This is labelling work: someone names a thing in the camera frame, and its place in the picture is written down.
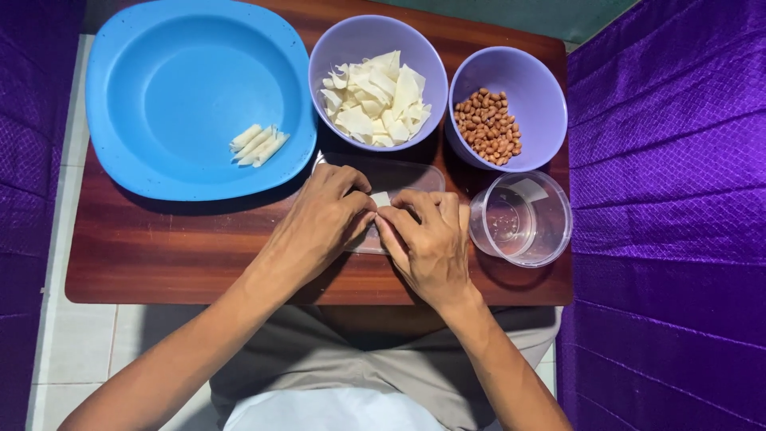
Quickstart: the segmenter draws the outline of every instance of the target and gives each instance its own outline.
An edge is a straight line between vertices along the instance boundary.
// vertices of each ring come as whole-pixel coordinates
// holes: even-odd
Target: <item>brown wooden tabletop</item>
[[[330,26],[353,15],[400,19],[428,38],[447,75],[469,55],[506,45],[537,57],[566,91],[566,53],[561,41],[494,25],[447,18],[363,0],[264,0],[252,3],[285,18],[311,52]],[[371,156],[340,140],[319,121],[318,148],[324,153]],[[461,202],[485,189],[499,173],[474,169],[444,145],[441,126],[417,146],[375,156],[436,166],[447,191]],[[543,171],[569,191],[566,140]],[[290,207],[309,175],[266,192],[215,202],[168,202],[135,195],[103,171],[89,145],[67,272],[66,295],[74,302],[111,304],[209,304],[252,261]],[[572,299],[571,251],[537,269],[516,267],[471,244],[470,274],[488,304],[566,305]],[[413,304],[387,256],[344,253],[324,274],[301,289],[299,304]]]

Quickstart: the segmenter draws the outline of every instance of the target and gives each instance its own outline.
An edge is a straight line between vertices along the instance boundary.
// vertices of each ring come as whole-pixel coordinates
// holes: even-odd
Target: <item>left hand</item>
[[[349,193],[355,186],[357,190]],[[320,163],[293,208],[248,271],[273,276],[292,294],[322,273],[375,218],[367,177],[350,166]]]

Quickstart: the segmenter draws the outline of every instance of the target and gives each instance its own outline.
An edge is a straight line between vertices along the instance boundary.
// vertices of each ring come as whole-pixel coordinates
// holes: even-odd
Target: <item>clear plastic container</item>
[[[569,243],[572,215],[564,190],[533,170],[500,176],[471,201],[470,234],[488,255],[525,268],[553,262]]]
[[[444,191],[444,174],[433,166],[336,153],[320,153],[316,158],[316,164],[319,163],[331,163],[337,166],[349,165],[359,170],[367,176],[372,186],[370,194],[388,192],[389,199],[393,199],[403,189],[416,189],[424,192]],[[378,228],[375,227],[374,223],[350,244],[346,251],[373,255],[388,254],[388,251],[381,244]]]

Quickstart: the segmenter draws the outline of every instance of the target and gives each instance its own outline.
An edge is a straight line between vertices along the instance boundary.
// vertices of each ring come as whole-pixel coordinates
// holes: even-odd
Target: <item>purple fabric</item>
[[[84,0],[0,12],[0,429],[24,429]]]
[[[643,0],[569,58],[575,429],[766,428],[764,23]]]

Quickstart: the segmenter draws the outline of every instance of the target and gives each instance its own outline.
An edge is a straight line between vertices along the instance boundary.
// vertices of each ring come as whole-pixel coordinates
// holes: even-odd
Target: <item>lavender bowl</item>
[[[468,100],[481,87],[505,91],[508,114],[516,116],[522,153],[496,166],[474,153],[453,118],[455,104]],[[567,133],[567,102],[551,71],[530,54],[510,47],[490,47],[473,53],[455,72],[447,107],[444,134],[455,153],[471,166],[503,172],[527,172],[556,155]]]
[[[319,90],[322,79],[336,65],[361,63],[391,51],[401,51],[400,64],[407,64],[426,78],[423,103],[431,105],[431,116],[419,132],[407,142],[389,148],[369,146],[347,137],[330,121],[325,113],[325,99]],[[360,15],[344,19],[333,25],[314,45],[309,56],[309,89],[316,112],[327,126],[344,141],[367,151],[399,151],[421,142],[433,132],[447,106],[447,72],[434,46],[417,30],[397,19],[380,15]]]

